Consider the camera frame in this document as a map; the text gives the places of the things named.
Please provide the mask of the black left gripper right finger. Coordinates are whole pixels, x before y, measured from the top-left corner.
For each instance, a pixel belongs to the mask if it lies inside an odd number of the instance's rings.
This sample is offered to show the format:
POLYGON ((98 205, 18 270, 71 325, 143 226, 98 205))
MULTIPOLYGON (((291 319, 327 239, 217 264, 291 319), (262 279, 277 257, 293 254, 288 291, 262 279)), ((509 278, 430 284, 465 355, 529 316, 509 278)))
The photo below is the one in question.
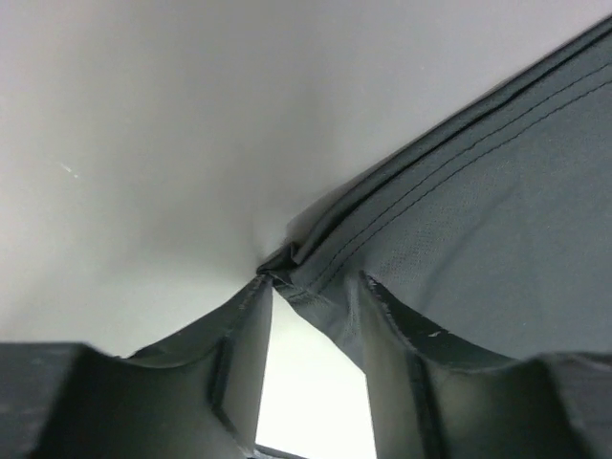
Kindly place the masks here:
POLYGON ((607 458, 611 358, 516 360, 359 282, 363 370, 381 458, 607 458))

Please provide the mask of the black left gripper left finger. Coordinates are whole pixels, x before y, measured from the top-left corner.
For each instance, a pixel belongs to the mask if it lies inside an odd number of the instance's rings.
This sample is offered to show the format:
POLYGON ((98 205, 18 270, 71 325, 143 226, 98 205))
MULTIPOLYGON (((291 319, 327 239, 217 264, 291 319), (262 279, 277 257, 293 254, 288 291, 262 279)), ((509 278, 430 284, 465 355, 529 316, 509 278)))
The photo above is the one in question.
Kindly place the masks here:
POLYGON ((128 358, 75 342, 1 347, 5 458, 249 458, 271 280, 128 358))

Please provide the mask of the black t shirt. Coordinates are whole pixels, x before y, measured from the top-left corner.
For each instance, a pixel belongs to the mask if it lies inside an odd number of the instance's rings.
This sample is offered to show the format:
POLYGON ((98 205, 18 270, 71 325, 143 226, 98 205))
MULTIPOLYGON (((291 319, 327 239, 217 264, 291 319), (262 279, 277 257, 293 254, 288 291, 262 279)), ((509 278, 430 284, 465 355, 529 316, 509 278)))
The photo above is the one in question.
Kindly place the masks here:
POLYGON ((442 123, 263 271, 361 363, 358 277, 494 352, 611 347, 611 23, 442 123))

